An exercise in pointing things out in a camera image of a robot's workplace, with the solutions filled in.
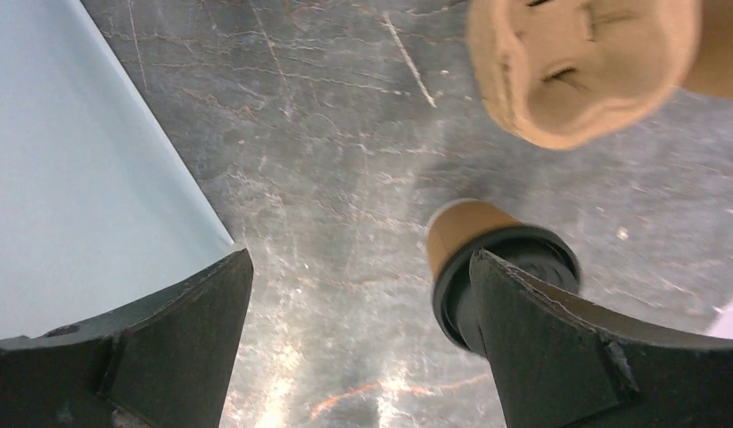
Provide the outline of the light blue paper bag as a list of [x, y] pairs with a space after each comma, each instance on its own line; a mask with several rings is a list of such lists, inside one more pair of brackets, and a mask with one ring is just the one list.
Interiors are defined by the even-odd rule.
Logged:
[[233, 241], [79, 1], [0, 1], [0, 340], [178, 283]]

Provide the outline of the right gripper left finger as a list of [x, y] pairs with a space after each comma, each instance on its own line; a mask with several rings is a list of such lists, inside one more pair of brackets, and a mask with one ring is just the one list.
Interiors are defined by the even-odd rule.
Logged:
[[250, 253], [37, 338], [0, 340], [0, 427], [215, 427], [249, 306]]

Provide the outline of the brown paper coffee cup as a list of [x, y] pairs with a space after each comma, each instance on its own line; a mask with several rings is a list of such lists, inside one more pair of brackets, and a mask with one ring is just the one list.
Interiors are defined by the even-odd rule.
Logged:
[[450, 258], [474, 238], [523, 223], [499, 208], [472, 198], [456, 199], [439, 208], [426, 231], [426, 253], [436, 281]]

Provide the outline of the black coffee cup lid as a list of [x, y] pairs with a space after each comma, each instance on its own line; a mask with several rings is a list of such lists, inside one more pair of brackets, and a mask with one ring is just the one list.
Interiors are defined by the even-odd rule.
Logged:
[[480, 249], [573, 294], [581, 288], [581, 268], [572, 249], [557, 234], [528, 224], [486, 231], [452, 252], [434, 282], [433, 313], [451, 342], [484, 358], [486, 350], [469, 276], [472, 254]]

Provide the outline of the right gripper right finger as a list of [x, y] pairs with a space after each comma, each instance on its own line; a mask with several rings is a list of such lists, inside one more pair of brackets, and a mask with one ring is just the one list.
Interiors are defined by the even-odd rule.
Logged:
[[733, 427], [733, 340], [603, 308], [488, 251], [470, 278], [510, 427]]

